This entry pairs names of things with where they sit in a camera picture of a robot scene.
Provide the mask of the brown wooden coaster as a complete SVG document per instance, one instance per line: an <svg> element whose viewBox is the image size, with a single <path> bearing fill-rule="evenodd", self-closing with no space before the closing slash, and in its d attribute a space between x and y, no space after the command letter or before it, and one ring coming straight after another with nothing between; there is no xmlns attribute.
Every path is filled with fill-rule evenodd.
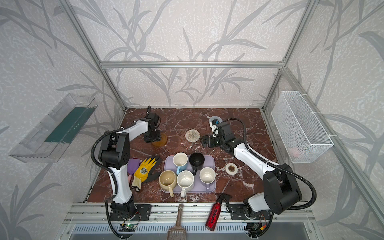
<svg viewBox="0 0 384 240"><path fill-rule="evenodd" d="M168 141L167 135L164 133L161 133L161 139L159 141L152 142L152 145L155 147L163 147L167 144L167 141Z"/></svg>

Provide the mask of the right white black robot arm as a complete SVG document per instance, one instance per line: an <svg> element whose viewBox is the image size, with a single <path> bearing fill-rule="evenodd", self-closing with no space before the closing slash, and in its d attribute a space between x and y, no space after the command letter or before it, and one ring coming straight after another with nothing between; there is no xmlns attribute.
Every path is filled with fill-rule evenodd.
<svg viewBox="0 0 384 240"><path fill-rule="evenodd" d="M263 180L264 191L244 200L244 213L248 218L261 211L279 215L286 210L303 210L316 202L317 191L307 179L294 173L289 165L279 165L249 146L243 121L213 116L209 118L209 125L212 134L202 137L202 146L220 148Z"/></svg>

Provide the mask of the grey blue round coaster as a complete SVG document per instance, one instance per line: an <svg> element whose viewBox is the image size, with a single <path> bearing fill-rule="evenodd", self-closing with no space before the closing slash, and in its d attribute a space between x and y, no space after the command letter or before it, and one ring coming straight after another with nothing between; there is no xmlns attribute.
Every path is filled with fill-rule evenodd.
<svg viewBox="0 0 384 240"><path fill-rule="evenodd" d="M217 124L220 124L222 122L223 122L223 120L218 116L212 116L209 118L209 123L212 125L217 125Z"/></svg>

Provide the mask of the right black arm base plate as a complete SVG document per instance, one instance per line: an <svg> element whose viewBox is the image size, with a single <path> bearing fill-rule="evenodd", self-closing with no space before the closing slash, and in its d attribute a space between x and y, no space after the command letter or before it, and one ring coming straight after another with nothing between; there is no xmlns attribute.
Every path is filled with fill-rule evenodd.
<svg viewBox="0 0 384 240"><path fill-rule="evenodd" d="M255 212L248 204L228 204L227 211L231 214L231 220L266 220L271 218L271 212Z"/></svg>

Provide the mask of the white woven spiral coaster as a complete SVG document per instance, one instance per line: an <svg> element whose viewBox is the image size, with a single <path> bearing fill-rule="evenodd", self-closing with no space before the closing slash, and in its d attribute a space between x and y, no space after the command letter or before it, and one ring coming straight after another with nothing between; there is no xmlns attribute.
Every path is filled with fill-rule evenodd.
<svg viewBox="0 0 384 240"><path fill-rule="evenodd" d="M201 138L201 135L196 129L190 129L186 132L185 138L188 142L195 143Z"/></svg>

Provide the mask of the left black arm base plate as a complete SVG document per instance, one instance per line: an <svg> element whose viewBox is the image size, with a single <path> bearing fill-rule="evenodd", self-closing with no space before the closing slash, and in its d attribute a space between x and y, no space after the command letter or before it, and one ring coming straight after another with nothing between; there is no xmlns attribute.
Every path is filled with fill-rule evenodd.
<svg viewBox="0 0 384 240"><path fill-rule="evenodd" d="M148 221L151 214L152 205L120 205L111 207L111 221Z"/></svg>

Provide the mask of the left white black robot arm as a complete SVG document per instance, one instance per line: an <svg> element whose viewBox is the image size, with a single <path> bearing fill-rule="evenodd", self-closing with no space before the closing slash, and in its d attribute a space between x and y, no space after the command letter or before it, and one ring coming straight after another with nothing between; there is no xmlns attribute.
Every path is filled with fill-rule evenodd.
<svg viewBox="0 0 384 240"><path fill-rule="evenodd" d="M159 120L159 115L147 111L144 118L134 121L126 129L105 132L91 148L94 164L109 173L114 191L111 209L116 213L133 215L136 212L127 172L131 158L130 142L140 135L144 136L146 143L159 141Z"/></svg>

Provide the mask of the white mug blue outside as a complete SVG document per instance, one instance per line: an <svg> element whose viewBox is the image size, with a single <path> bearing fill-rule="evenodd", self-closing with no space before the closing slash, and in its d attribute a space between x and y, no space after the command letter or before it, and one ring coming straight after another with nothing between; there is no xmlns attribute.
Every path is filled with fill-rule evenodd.
<svg viewBox="0 0 384 240"><path fill-rule="evenodd" d="M179 175L181 172L185 171L188 167L188 156L185 153L177 153L174 155L173 163L176 166L176 174Z"/></svg>

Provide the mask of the black mug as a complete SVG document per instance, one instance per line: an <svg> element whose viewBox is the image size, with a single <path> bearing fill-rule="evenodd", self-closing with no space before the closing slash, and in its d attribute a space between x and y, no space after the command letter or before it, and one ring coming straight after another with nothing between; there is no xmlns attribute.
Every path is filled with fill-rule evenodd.
<svg viewBox="0 0 384 240"><path fill-rule="evenodd" d="M205 157L201 153L193 153L190 155L189 163L192 167L192 173L195 176L197 171L200 171L205 163Z"/></svg>

